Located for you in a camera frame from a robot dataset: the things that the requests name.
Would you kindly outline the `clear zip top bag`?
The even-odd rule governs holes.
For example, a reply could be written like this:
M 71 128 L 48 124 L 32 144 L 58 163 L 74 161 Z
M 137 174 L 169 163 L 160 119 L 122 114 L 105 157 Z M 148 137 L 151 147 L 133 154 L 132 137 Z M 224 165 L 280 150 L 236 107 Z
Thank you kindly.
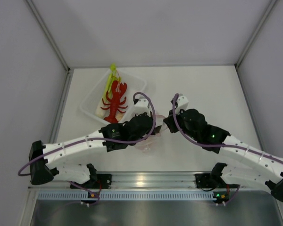
M 155 147 L 159 145 L 162 133 L 167 129 L 167 125 L 163 122 L 165 116 L 156 114 L 156 127 L 154 135 L 151 135 L 147 140 L 137 143 L 134 147 L 143 153 L 151 153 Z

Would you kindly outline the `red fake lobster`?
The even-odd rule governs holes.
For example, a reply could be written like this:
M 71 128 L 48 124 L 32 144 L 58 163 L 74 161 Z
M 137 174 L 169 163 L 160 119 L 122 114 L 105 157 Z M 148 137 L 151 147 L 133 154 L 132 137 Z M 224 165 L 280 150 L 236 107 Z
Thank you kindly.
M 116 113 L 125 113 L 121 111 L 121 109 L 126 109 L 128 106 L 122 106 L 126 103 L 126 97 L 124 97 L 123 101 L 121 101 L 121 98 L 125 94 L 127 90 L 127 84 L 125 82 L 117 82 L 114 81 L 112 84 L 112 97 L 108 97 L 108 92 L 106 92 L 106 98 L 109 101 L 109 103 L 105 103 L 105 101 L 102 99 L 102 102 L 107 107 L 102 107 L 103 110 L 109 110 L 109 115 L 104 118 L 105 121 L 109 123 L 118 123 L 116 120 Z

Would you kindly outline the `fake green leek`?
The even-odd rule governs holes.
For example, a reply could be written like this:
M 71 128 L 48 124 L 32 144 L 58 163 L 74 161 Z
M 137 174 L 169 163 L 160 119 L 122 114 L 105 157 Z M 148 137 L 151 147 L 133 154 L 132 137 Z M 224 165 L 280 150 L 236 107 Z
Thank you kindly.
M 121 77 L 117 71 L 117 66 L 116 64 L 112 64 L 110 66 L 110 74 L 108 75 L 108 78 L 106 80 L 106 85 L 105 85 L 105 88 L 104 88 L 104 92 L 103 92 L 103 95 L 102 97 L 100 98 L 100 101 L 98 103 L 98 106 L 97 106 L 97 109 L 96 109 L 96 116 L 100 117 L 100 118 L 104 118 L 104 115 L 106 113 L 105 110 L 102 109 L 102 107 L 104 108 L 104 104 L 102 102 L 102 99 L 104 101 L 107 101 L 107 98 L 106 98 L 106 92 L 108 92 L 108 97 L 111 98 L 112 97 L 112 84 L 114 81 L 117 81 L 117 82 L 120 82 L 121 81 Z

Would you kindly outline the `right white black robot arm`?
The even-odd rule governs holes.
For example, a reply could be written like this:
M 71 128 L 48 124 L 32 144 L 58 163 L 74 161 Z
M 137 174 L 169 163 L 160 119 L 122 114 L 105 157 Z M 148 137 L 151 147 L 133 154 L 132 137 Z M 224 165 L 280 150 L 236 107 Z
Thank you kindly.
M 171 133 L 181 132 L 193 144 L 220 156 L 231 158 L 247 166 L 242 169 L 226 163 L 217 163 L 211 171 L 211 183 L 257 188 L 283 202 L 283 158 L 258 150 L 231 135 L 228 131 L 210 125 L 205 116 L 195 109 L 170 113 L 164 119 Z

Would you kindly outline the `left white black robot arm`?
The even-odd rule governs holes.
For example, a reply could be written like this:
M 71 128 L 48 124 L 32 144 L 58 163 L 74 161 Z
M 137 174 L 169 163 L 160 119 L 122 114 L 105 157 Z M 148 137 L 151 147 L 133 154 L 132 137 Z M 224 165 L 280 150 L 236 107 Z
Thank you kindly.
M 94 187 L 98 180 L 96 169 L 91 163 L 83 163 L 83 158 L 135 145 L 152 131 L 153 122 L 151 116 L 142 113 L 130 121 L 109 124 L 89 135 L 66 142 L 33 142 L 29 153 L 31 184 L 43 185 L 59 180 Z

